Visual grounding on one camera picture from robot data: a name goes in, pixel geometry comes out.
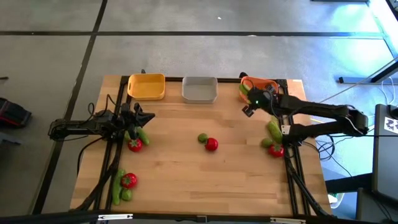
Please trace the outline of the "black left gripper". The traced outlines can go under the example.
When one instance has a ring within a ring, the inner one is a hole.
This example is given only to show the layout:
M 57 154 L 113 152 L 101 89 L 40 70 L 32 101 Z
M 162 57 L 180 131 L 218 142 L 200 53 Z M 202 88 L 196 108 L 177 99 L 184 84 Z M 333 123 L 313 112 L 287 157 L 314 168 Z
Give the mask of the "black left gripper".
M 155 118 L 154 113 L 144 112 L 139 103 L 134 104 L 133 115 L 134 115 L 136 126 L 140 126 L 141 128 L 143 128 L 150 120 Z M 136 127 L 134 124 L 131 124 L 129 126 L 129 137 L 132 140 L 137 139 Z

